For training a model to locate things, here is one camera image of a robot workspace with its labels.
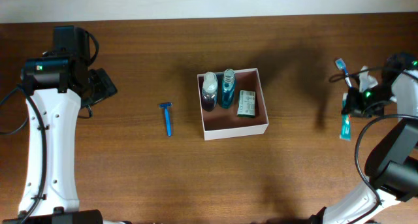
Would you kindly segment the green red toothpaste tube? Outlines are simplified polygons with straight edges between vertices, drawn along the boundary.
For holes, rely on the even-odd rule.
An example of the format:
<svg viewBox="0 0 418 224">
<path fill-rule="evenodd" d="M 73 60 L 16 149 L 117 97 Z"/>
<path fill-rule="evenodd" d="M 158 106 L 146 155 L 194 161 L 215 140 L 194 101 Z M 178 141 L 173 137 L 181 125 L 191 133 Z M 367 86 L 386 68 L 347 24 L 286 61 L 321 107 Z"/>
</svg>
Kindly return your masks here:
<svg viewBox="0 0 418 224">
<path fill-rule="evenodd" d="M 349 114 L 342 114 L 342 127 L 340 131 L 340 139 L 351 140 L 351 119 Z"/>
</svg>

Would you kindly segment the blue and white toothbrush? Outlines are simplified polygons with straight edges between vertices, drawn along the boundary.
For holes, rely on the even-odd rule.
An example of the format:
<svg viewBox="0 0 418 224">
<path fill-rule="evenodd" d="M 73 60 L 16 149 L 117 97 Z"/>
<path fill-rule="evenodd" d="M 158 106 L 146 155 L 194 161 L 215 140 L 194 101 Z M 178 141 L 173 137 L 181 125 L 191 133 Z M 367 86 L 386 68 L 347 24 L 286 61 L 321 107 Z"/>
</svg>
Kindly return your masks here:
<svg viewBox="0 0 418 224">
<path fill-rule="evenodd" d="M 334 63 L 336 65 L 337 69 L 342 72 L 341 75 L 340 75 L 340 77 L 338 77 L 336 80 L 344 80 L 345 83 L 346 83 L 346 85 L 349 88 L 352 88 L 353 85 L 352 85 L 351 80 L 350 80 L 350 77 L 349 77 L 349 73 L 348 73 L 348 70 L 347 70 L 347 66 L 346 66 L 345 62 L 343 61 L 343 59 L 342 58 L 338 58 L 338 59 L 336 59 L 334 61 Z"/>
</svg>

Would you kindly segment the blue disposable razor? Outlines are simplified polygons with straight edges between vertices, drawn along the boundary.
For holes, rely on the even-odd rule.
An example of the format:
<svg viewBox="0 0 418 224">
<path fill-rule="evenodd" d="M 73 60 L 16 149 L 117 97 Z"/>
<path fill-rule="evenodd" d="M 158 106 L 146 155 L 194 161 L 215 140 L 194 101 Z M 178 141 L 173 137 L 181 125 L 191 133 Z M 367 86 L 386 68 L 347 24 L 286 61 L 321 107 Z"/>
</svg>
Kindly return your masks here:
<svg viewBox="0 0 418 224">
<path fill-rule="evenodd" d="M 172 106 L 172 103 L 161 103 L 159 104 L 159 108 L 163 109 L 164 116 L 165 116 L 165 125 L 167 129 L 167 136 L 172 136 L 172 127 L 170 122 L 170 112 L 169 108 Z"/>
</svg>

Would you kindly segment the clear bottle with purple liquid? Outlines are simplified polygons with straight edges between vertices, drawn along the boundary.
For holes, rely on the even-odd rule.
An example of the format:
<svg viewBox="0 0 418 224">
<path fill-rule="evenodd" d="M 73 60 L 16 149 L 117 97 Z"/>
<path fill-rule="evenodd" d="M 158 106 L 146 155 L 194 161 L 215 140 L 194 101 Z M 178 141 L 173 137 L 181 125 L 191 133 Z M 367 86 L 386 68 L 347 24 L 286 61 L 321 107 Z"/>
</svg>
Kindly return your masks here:
<svg viewBox="0 0 418 224">
<path fill-rule="evenodd" d="M 217 88 L 218 81 L 214 72 L 207 72 L 204 75 L 204 81 L 202 84 L 202 108 L 211 112 L 217 104 Z"/>
</svg>

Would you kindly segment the green and white soap box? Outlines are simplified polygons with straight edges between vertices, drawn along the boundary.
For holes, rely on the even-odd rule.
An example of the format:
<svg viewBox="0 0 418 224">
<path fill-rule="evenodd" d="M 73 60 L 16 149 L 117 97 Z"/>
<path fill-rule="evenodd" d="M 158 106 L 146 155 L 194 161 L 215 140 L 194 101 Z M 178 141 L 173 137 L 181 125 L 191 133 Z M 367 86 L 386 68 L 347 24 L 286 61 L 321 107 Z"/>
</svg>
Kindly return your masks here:
<svg viewBox="0 0 418 224">
<path fill-rule="evenodd" d="M 240 90 L 238 99 L 237 116 L 240 117 L 255 117 L 255 100 L 256 95 L 254 91 Z"/>
</svg>

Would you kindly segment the teal mouthwash bottle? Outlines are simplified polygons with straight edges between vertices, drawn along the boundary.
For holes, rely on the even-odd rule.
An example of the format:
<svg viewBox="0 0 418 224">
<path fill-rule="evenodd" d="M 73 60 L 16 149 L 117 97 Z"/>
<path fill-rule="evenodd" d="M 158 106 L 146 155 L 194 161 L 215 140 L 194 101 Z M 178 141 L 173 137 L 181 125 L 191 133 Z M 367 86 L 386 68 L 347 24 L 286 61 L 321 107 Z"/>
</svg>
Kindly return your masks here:
<svg viewBox="0 0 418 224">
<path fill-rule="evenodd" d="M 221 107 L 228 109 L 231 107 L 234 99 L 234 90 L 236 86 L 236 76 L 232 69 L 227 69 L 223 73 L 221 85 Z"/>
</svg>

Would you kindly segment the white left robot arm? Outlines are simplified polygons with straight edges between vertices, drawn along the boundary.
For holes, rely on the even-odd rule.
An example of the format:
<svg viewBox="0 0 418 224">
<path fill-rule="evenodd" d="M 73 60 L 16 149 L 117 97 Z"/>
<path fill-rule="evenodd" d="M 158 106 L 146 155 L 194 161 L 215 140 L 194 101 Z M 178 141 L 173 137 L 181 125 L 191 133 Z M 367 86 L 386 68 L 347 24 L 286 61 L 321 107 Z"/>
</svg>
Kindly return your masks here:
<svg viewBox="0 0 418 224">
<path fill-rule="evenodd" d="M 27 104 L 29 155 L 15 223 L 104 223 L 100 211 L 79 209 L 74 177 L 79 112 L 118 92 L 104 69 L 91 69 L 91 45 L 99 49 L 85 29 L 57 26 L 52 49 L 22 68 L 17 88 Z"/>
</svg>

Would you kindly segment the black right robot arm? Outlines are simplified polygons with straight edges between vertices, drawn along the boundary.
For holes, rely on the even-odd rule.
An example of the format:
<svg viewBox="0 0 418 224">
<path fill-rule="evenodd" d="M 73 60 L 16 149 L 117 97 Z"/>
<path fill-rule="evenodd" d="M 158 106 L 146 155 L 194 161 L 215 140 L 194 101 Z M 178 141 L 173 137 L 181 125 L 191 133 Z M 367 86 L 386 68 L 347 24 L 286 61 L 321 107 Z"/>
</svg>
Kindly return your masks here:
<svg viewBox="0 0 418 224">
<path fill-rule="evenodd" d="M 335 65 L 340 73 L 330 82 L 345 80 L 348 92 L 341 111 L 345 119 L 368 118 L 355 144 L 355 166 L 361 183 L 339 203 L 322 208 L 309 223 L 372 223 L 384 209 L 417 197 L 417 58 L 400 52 L 388 57 L 381 81 L 371 68 L 349 73 L 342 59 Z M 359 163 L 360 145 L 367 130 L 386 119 L 398 123 L 370 152 L 365 166 Z"/>
</svg>

